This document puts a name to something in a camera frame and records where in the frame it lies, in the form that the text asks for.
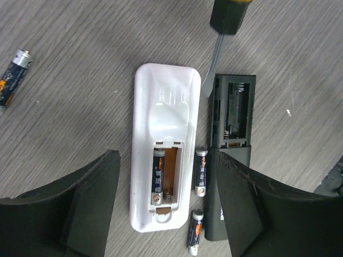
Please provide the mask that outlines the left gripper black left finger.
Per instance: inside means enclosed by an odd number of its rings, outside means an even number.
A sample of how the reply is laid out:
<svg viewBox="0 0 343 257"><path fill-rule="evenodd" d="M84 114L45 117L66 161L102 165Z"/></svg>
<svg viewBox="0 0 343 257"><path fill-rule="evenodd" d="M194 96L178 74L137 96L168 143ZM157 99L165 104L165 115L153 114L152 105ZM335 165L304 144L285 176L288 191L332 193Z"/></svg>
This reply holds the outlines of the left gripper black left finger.
<svg viewBox="0 0 343 257"><path fill-rule="evenodd" d="M104 256L120 175L108 150L86 166L1 199L1 256Z"/></svg>

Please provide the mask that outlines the black remote control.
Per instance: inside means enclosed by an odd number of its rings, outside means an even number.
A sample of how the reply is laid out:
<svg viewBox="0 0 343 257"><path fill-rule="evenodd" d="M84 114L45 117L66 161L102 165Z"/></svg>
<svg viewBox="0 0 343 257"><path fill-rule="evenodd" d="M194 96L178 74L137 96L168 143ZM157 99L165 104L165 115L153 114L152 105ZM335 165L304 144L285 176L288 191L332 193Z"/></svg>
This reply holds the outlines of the black remote control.
<svg viewBox="0 0 343 257"><path fill-rule="evenodd" d="M204 237L227 239L215 179L214 153L219 150L250 165L255 75L217 74L211 96L211 136L207 155Z"/></svg>

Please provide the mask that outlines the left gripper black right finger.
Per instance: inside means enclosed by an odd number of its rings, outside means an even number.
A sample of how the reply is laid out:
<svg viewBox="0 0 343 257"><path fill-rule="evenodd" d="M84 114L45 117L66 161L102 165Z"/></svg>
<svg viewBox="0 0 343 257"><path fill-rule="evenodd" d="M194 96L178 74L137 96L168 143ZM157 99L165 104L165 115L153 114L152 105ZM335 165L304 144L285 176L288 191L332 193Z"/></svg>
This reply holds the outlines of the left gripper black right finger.
<svg viewBox="0 0 343 257"><path fill-rule="evenodd" d="M232 256L342 256L341 162L314 192L224 152L216 152L214 164Z"/></svg>

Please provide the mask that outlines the white remote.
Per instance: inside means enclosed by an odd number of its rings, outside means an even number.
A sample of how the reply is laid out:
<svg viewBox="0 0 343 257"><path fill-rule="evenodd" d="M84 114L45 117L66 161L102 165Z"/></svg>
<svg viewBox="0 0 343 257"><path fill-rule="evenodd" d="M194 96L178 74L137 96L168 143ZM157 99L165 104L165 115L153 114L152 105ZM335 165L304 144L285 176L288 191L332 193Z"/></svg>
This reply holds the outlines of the white remote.
<svg viewBox="0 0 343 257"><path fill-rule="evenodd" d="M191 67L147 63L136 71L130 223L140 233L178 229L188 219L200 86ZM151 204L155 148L165 150L161 205Z"/></svg>

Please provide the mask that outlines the orange handle screwdriver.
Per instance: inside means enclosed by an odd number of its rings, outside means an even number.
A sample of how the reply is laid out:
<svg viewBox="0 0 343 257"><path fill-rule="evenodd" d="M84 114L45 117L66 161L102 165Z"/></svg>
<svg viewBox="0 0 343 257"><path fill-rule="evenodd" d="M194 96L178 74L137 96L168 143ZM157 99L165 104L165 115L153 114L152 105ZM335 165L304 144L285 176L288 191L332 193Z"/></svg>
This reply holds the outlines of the orange handle screwdriver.
<svg viewBox="0 0 343 257"><path fill-rule="evenodd" d="M213 90L214 77L220 60L222 45L226 36L234 36L240 29L251 1L215 0L210 26L217 34L210 67L202 83L201 94L209 97Z"/></svg>

